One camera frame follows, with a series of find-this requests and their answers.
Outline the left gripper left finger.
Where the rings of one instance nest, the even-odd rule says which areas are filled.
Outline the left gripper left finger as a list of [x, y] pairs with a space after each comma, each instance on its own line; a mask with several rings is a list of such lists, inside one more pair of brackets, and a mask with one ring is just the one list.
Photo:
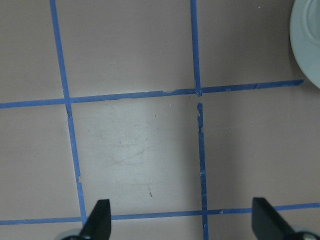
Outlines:
[[109, 240], [112, 231], [111, 204], [109, 199], [96, 202], [84, 226], [77, 231], [60, 233], [57, 240]]

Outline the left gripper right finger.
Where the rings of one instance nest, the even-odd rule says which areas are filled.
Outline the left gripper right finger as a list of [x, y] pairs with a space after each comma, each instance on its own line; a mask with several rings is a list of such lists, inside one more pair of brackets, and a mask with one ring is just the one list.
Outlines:
[[295, 230], [264, 198], [254, 197], [251, 204], [251, 228], [258, 240], [318, 240], [320, 235]]

